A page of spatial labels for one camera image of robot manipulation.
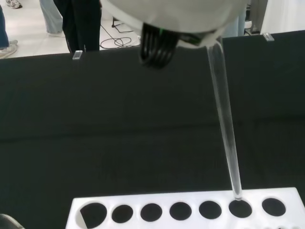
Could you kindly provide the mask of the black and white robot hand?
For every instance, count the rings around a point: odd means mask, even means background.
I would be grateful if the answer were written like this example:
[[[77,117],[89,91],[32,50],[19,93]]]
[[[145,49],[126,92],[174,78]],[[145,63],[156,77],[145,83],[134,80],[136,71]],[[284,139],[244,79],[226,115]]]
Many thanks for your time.
[[[245,9],[245,0],[103,0],[103,9],[141,37],[143,66],[165,67],[177,47],[212,47]]]

